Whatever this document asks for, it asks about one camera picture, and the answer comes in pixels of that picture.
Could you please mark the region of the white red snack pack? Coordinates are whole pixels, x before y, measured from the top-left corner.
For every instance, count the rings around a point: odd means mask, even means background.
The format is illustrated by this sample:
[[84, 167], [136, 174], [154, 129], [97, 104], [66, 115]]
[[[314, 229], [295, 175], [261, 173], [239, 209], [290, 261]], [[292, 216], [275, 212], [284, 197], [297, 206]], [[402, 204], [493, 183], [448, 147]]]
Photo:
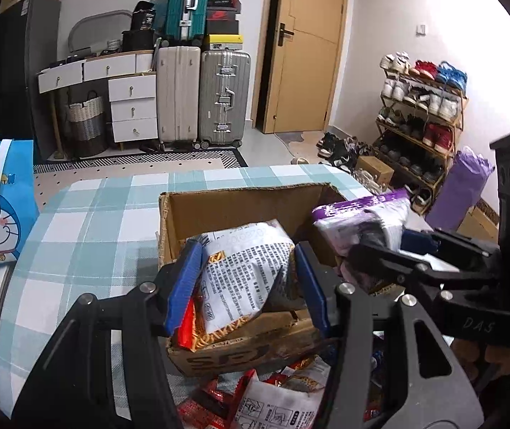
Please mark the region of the white red snack pack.
[[175, 334], [178, 347], [199, 351], [263, 312], [305, 307], [294, 243], [273, 219], [205, 232], [202, 270]]

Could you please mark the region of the purple white snack pack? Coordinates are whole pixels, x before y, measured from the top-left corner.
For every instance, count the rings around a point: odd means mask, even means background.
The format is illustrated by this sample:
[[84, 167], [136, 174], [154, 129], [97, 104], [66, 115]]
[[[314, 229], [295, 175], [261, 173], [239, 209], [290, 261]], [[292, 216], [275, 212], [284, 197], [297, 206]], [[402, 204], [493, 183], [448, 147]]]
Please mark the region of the purple white snack pack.
[[347, 257], [361, 242], [398, 251], [410, 208], [405, 189], [377, 196], [335, 202], [312, 210], [314, 226], [331, 249]]

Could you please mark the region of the SF cardboard box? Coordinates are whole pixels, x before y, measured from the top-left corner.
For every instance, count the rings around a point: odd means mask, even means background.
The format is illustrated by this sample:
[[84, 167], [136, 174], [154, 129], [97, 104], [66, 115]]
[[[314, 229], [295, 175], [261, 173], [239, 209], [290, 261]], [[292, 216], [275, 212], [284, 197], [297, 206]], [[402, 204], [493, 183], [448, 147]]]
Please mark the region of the SF cardboard box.
[[[350, 199], [327, 183], [164, 193], [159, 200], [159, 265], [175, 261], [191, 236], [275, 219], [293, 241], [309, 242], [320, 263], [334, 266], [334, 251], [313, 226], [311, 211]], [[291, 362], [333, 343], [314, 327], [303, 308], [263, 312], [199, 351], [185, 350], [170, 338], [167, 354], [184, 376], [204, 377]]]

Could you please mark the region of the purple plastic bag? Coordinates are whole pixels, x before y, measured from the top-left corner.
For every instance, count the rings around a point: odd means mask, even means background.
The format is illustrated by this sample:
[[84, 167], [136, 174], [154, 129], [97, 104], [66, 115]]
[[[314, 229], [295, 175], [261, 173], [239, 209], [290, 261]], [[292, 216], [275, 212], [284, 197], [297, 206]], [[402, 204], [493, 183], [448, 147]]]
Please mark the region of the purple plastic bag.
[[481, 198], [482, 190], [494, 171], [495, 165], [469, 146], [456, 152], [441, 191], [425, 217], [428, 225], [455, 231], [467, 211]]

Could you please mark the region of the small cardboard box on floor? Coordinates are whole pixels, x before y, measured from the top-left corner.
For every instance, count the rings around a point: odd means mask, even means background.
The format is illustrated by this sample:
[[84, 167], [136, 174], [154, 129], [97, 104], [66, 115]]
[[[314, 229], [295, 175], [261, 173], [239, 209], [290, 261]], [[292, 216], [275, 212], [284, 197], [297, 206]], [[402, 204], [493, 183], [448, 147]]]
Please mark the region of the small cardboard box on floor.
[[361, 156], [358, 158], [357, 169], [363, 169], [368, 172], [374, 181], [381, 185], [390, 184], [395, 172], [393, 168], [375, 156]]

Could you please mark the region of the wooden shoe rack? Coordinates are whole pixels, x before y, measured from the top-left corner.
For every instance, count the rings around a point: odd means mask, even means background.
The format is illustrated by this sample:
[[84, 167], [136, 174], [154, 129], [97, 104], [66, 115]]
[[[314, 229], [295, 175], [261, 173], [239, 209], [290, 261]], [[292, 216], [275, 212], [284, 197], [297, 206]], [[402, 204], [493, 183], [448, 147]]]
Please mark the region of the wooden shoe rack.
[[404, 51], [380, 61], [385, 80], [372, 144], [393, 170], [390, 186], [408, 192], [411, 208], [429, 211], [438, 197], [464, 129], [468, 76], [447, 61], [410, 61]]

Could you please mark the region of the red small snack pack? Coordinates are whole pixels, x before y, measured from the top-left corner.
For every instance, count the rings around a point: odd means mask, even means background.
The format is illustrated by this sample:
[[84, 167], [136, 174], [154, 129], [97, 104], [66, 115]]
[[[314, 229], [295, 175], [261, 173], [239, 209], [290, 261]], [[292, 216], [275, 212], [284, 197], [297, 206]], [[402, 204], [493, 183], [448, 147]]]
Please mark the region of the red small snack pack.
[[196, 388], [182, 403], [177, 412], [184, 428], [229, 428], [233, 394], [218, 388], [217, 381]]

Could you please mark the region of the patterned floor rug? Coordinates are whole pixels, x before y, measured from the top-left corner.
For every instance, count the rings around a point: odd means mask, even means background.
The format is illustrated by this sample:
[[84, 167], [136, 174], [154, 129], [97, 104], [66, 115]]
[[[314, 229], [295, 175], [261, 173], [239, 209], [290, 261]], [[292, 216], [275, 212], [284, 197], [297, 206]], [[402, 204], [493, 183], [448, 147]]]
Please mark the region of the patterned floor rug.
[[54, 162], [34, 167], [34, 190], [38, 205], [75, 182], [153, 173], [209, 171], [246, 168], [247, 161], [238, 149], [215, 148], [191, 152], [129, 154], [69, 162]]

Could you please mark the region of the silver aluminium suitcase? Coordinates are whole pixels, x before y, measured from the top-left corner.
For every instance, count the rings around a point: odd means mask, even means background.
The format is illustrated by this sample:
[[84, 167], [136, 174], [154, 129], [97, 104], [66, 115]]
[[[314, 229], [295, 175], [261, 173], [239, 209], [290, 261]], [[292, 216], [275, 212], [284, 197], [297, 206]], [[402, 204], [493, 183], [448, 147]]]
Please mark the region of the silver aluminium suitcase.
[[200, 59], [199, 142], [242, 145], [251, 57], [240, 50], [207, 50]]

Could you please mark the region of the beige hard suitcase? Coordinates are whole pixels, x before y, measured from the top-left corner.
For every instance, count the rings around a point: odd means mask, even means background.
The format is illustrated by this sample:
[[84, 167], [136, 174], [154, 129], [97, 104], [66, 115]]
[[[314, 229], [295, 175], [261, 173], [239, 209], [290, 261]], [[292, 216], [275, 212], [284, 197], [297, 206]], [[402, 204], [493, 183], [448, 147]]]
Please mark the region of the beige hard suitcase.
[[198, 147], [200, 48], [159, 48], [156, 67], [158, 134], [162, 144]]

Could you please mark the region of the blue Doraemon tote bag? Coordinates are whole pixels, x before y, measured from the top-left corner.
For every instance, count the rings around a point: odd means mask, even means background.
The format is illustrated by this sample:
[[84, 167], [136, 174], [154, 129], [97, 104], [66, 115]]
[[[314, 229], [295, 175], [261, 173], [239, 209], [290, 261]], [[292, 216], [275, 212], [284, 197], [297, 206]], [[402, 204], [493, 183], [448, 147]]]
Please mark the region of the blue Doraemon tote bag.
[[0, 140], [0, 263], [19, 258], [39, 216], [33, 157], [31, 140]]

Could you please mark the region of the wooden door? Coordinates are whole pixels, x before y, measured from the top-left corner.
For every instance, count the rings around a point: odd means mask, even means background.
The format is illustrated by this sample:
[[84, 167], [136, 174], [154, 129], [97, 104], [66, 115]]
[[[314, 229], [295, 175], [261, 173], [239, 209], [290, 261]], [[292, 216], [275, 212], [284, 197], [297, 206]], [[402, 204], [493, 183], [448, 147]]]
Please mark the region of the wooden door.
[[330, 118], [347, 0], [278, 0], [268, 81], [266, 134], [322, 131]]

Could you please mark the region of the stack of shoe boxes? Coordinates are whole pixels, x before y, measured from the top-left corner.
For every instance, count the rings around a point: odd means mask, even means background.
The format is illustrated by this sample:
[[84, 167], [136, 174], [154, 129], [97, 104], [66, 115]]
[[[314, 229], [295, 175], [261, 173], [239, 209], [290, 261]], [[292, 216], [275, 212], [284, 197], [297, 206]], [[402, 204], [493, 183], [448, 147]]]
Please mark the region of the stack of shoe boxes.
[[204, 48], [241, 50], [243, 37], [237, 19], [240, 14], [240, 0], [207, 0]]

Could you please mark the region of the teal hard suitcase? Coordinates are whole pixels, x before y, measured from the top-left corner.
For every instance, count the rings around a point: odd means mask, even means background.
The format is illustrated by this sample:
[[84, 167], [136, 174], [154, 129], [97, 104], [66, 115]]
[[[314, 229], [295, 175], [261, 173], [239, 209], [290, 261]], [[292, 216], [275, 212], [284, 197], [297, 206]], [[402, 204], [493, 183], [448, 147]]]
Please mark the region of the teal hard suitcase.
[[169, 45], [203, 42], [207, 0], [168, 0], [164, 39]]

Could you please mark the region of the black refrigerator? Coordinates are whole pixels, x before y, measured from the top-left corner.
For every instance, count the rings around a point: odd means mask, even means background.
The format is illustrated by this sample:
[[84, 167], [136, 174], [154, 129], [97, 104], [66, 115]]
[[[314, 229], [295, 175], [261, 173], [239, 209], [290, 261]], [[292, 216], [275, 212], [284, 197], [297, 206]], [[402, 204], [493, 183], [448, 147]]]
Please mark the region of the black refrigerator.
[[31, 139], [37, 163], [57, 149], [38, 74], [56, 61], [60, 6], [57, 0], [22, 0], [0, 14], [0, 134]]

